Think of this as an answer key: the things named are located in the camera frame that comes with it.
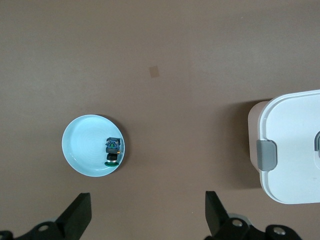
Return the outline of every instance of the plate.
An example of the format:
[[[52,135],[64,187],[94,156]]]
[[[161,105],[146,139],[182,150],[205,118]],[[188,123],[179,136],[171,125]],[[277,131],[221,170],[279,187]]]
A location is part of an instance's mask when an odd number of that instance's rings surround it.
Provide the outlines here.
[[[99,115],[83,115],[64,130],[62,151],[66,161],[79,173],[89,177],[102,177],[112,173],[117,166],[106,166],[107,138],[120,139],[121,164],[125,155],[125,142],[119,128],[109,119]]]

